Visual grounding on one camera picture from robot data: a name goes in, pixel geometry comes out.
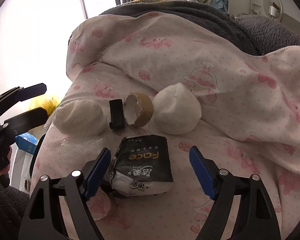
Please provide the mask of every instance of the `tape roll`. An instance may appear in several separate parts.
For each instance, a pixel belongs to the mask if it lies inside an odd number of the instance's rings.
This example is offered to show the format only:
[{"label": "tape roll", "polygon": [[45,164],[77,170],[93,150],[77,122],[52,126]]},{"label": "tape roll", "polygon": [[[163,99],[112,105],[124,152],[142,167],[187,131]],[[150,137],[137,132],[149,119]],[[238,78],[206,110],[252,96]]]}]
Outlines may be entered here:
[{"label": "tape roll", "polygon": [[125,99],[123,113],[128,125],[145,126],[153,115],[153,105],[150,97],[142,93],[131,93]]}]

